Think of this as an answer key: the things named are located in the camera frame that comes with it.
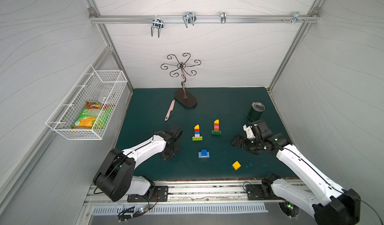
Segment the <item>lime green lego plate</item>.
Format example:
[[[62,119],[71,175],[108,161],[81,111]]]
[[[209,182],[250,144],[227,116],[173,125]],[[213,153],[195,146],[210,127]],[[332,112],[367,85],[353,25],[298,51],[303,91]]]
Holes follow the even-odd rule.
[[[202,141],[202,140],[203,140],[203,137],[202,137],[202,136],[199,136],[199,137],[192,137],[192,140],[193,140],[193,141]]]

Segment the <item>light blue lego plate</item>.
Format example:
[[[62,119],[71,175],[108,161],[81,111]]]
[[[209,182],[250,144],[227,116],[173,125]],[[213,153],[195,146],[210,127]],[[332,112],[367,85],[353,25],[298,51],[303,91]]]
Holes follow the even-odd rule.
[[[198,156],[199,156],[199,158],[209,158],[210,153],[209,152],[206,152],[206,153],[198,152]]]

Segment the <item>dark green lego plate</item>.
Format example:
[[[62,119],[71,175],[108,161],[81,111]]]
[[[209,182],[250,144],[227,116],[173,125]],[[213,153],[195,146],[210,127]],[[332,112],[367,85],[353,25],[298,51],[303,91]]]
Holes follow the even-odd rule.
[[[215,131],[215,130],[212,130],[212,131],[211,131],[211,134],[212,134],[212,135],[221,135],[222,132],[221,132],[221,131]]]

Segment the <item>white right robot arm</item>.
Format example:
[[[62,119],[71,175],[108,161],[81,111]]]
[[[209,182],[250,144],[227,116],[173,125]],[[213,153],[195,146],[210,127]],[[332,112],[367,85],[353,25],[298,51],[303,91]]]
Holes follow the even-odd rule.
[[[345,190],[316,168],[283,134],[274,135],[263,120],[243,126],[245,136],[236,135],[231,145],[258,155],[267,152],[288,166],[309,188],[302,190],[272,174],[260,185],[246,185],[249,200],[282,199],[281,211],[295,217],[299,211],[312,216],[318,225],[356,225],[361,217],[361,197]]]

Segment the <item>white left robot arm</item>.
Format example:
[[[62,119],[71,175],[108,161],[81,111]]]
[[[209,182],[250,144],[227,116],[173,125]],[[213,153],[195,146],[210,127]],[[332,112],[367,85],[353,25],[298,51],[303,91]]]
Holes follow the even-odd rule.
[[[173,158],[180,150],[183,130],[173,125],[167,131],[154,133],[148,140],[128,149],[109,151],[93,179],[93,184],[113,202],[125,195],[142,196],[150,200],[155,183],[145,176],[134,176],[135,169],[156,154],[164,161]]]

